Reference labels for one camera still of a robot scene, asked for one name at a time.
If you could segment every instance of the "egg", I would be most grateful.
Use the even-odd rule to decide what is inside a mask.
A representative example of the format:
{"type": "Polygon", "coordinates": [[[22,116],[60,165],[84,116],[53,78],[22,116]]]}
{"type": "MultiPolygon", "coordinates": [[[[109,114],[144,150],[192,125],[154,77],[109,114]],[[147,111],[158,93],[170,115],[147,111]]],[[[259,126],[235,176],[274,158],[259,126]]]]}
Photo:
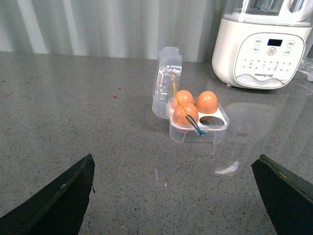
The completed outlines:
{"type": "Polygon", "coordinates": [[[219,102],[213,92],[202,92],[196,101],[196,108],[200,113],[213,114],[218,109],[219,102]]]}
{"type": "MultiPolygon", "coordinates": [[[[179,100],[179,102],[182,103],[191,103],[194,104],[194,99],[191,95],[191,93],[189,91],[186,90],[181,90],[179,92],[176,93],[176,98],[179,100]]],[[[175,97],[173,98],[172,101],[172,109],[175,110],[178,107],[178,103],[175,99],[175,97]]]]}
{"type": "MultiPolygon", "coordinates": [[[[193,119],[199,122],[199,113],[195,105],[191,103],[182,103],[182,106],[187,111],[187,114],[193,117],[193,119]]],[[[173,122],[182,125],[188,125],[192,127],[191,123],[187,120],[184,110],[178,105],[173,113],[173,122]]]]}

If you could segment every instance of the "blue wire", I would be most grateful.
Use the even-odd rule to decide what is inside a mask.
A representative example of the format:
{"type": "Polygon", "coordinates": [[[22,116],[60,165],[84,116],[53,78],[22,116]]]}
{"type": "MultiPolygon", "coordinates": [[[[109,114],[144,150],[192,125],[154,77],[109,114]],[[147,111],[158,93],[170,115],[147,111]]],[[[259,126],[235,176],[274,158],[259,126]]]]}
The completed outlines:
{"type": "Polygon", "coordinates": [[[194,126],[194,128],[196,129],[196,131],[199,133],[199,136],[206,135],[205,132],[203,132],[202,130],[200,130],[199,126],[197,125],[197,122],[194,120],[194,118],[193,118],[191,115],[187,114],[186,118],[187,118],[187,120],[194,126]]]}

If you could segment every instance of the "blender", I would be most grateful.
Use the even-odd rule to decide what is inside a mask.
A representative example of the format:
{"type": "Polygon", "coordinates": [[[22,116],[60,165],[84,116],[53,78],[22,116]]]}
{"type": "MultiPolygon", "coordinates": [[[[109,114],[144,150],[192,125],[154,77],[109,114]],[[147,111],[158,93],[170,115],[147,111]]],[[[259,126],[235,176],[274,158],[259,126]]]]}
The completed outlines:
{"type": "Polygon", "coordinates": [[[287,85],[312,30],[313,0],[228,0],[212,66],[229,86],[274,90],[287,85]]]}

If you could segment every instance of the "gray countertop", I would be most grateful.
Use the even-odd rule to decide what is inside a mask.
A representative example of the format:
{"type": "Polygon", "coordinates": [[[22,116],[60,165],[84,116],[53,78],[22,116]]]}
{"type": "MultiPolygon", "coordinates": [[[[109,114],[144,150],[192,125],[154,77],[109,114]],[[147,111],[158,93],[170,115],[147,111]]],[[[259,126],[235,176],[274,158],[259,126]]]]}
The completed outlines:
{"type": "Polygon", "coordinates": [[[313,183],[313,83],[301,73],[254,91],[183,62],[179,89],[213,91],[230,119],[212,145],[169,138],[152,111],[155,60],[1,52],[0,61],[0,216],[88,153],[96,193],[81,235],[275,234],[250,165],[266,154],[313,183]]]}

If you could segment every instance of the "clear plastic egg carton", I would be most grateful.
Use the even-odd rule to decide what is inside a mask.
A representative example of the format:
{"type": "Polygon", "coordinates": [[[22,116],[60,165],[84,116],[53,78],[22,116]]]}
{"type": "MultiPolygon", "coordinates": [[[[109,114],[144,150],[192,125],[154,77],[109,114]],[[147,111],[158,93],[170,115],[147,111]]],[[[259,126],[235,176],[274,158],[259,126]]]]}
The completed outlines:
{"type": "Polygon", "coordinates": [[[209,142],[218,144],[222,142],[229,125],[229,119],[219,103],[218,109],[213,114],[199,113],[198,127],[205,135],[199,135],[191,125],[181,125],[173,122],[174,110],[167,105],[170,117],[170,138],[176,142],[209,142]]]}
{"type": "Polygon", "coordinates": [[[154,82],[152,110],[159,118],[169,119],[170,138],[176,142],[209,142],[218,144],[222,142],[229,125],[229,119],[220,105],[213,114],[199,113],[198,127],[205,134],[199,135],[191,125],[181,125],[173,122],[174,110],[171,109],[171,100],[174,97],[173,80],[179,86],[182,58],[177,47],[165,47],[159,52],[157,76],[154,82]],[[210,116],[208,121],[203,117],[210,116]]]}

